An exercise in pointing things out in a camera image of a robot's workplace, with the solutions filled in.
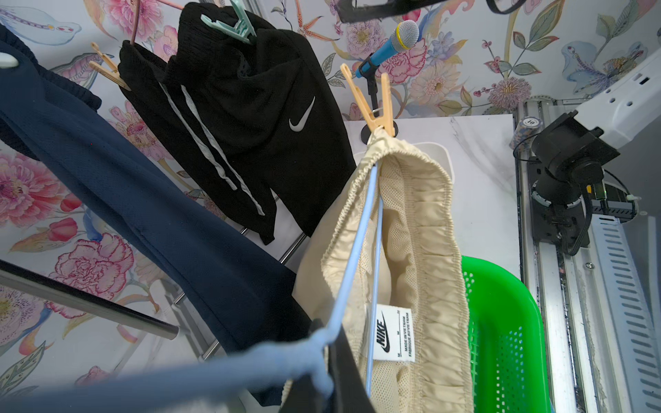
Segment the light blue hanger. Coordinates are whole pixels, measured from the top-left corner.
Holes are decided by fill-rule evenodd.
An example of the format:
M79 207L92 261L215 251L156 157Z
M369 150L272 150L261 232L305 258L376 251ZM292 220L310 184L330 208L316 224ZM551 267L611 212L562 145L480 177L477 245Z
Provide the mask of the light blue hanger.
M84 204L172 278L225 349L213 361L4 401L6 412L155 412L225 401L302 380L311 411L368 412L353 361L333 366L326 349L349 353L336 325L311 330L293 299L293 274L189 197L144 157L44 163Z

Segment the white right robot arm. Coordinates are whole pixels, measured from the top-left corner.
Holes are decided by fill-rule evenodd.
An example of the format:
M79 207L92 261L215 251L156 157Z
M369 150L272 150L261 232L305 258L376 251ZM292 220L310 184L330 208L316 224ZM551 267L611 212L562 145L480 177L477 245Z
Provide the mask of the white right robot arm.
M569 256L588 246L588 188L602 185L604 165L659 118L660 53L654 52L623 79L524 139L531 157L520 158L517 148L513 155L519 165L532 167L517 188L520 200L531 203L533 240Z

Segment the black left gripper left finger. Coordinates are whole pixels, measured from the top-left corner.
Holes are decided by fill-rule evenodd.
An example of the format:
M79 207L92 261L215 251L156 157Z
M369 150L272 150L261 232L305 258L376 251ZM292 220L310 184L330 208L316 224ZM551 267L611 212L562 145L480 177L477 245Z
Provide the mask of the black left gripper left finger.
M313 385L311 375L305 375L295 380L285 401L279 409L280 413L323 413L328 412L328 400L319 393Z

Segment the tan wooden clothespin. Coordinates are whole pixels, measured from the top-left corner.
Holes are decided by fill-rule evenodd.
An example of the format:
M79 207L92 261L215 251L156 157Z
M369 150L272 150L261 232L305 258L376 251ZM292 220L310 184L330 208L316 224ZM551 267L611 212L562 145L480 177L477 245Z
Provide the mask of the tan wooden clothespin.
M347 64L342 64L340 70L348 83L356 106L358 106L366 122L366 126L361 131L361 140L364 144L368 143L369 136L378 127L383 127L390 136L396 137L399 129L394 120L394 109L392 108L392 93L390 80L387 73L380 77L380 85L377 84L377 68L370 68L366 71L362 67L359 73L366 79L368 85L368 95L370 102L365 98L361 89L355 85L354 73Z

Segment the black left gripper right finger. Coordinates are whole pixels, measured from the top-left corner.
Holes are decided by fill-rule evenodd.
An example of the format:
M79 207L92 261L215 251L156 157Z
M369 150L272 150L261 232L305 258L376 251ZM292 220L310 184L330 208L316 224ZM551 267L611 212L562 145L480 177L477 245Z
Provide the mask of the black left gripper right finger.
M330 412L375 413L356 366L344 329L330 346L330 376L334 392L330 397Z

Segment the beige shorts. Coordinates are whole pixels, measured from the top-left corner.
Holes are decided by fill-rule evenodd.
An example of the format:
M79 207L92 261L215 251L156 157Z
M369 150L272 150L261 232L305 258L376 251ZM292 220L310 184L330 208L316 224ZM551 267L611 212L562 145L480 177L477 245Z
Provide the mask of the beige shorts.
M402 136L383 128L371 135L308 244L293 296L309 318L330 317L372 169L384 208L370 216L343 318L361 382L371 385L379 412L470 412L470 312L450 213L453 185L439 163ZM414 361L368 361L372 302L411 311Z

